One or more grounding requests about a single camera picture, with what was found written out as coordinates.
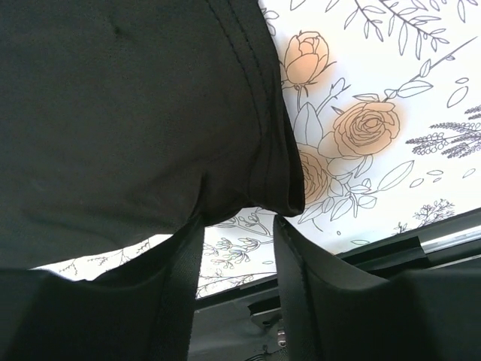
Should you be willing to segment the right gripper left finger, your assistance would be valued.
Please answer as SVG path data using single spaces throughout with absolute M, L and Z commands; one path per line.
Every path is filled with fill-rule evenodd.
M 204 223 L 93 281 L 45 270 L 1 272 L 3 360 L 185 360 Z

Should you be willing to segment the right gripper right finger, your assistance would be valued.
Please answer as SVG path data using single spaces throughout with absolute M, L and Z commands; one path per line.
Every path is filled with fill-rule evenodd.
M 274 252 L 291 360 L 478 360 L 480 268 L 391 280 L 344 262 L 274 219 Z

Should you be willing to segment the black t shirt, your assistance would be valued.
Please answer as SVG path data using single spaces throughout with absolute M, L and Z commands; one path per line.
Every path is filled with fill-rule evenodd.
M 255 1 L 1 3 L 1 264 L 304 210 Z

